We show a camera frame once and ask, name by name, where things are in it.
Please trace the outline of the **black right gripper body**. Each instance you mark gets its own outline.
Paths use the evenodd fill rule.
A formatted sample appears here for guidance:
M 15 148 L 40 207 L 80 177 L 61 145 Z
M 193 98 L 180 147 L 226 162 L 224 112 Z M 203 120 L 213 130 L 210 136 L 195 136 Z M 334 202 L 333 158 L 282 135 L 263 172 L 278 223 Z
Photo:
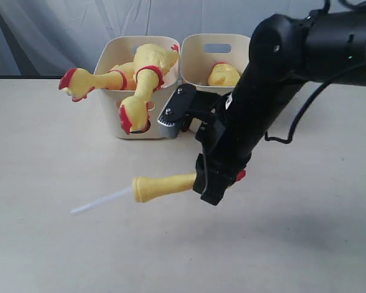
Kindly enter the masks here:
M 253 122 L 248 117 L 215 117 L 201 122 L 196 140 L 206 156 L 207 172 L 217 179 L 232 179 L 246 166 L 253 151 Z

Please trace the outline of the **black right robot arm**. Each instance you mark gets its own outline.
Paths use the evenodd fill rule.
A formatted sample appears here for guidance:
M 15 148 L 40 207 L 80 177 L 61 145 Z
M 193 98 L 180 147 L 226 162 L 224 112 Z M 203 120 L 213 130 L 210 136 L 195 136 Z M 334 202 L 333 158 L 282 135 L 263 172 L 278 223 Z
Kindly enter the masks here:
M 319 83 L 292 121 L 292 141 L 303 113 L 330 84 L 366 87 L 366 1 L 343 1 L 345 12 L 328 6 L 304 19 L 275 14 L 254 30 L 249 62 L 233 91 L 218 98 L 203 118 L 196 139 L 203 152 L 196 160 L 193 190 L 217 205 L 243 177 L 254 147 L 295 94 L 308 82 Z

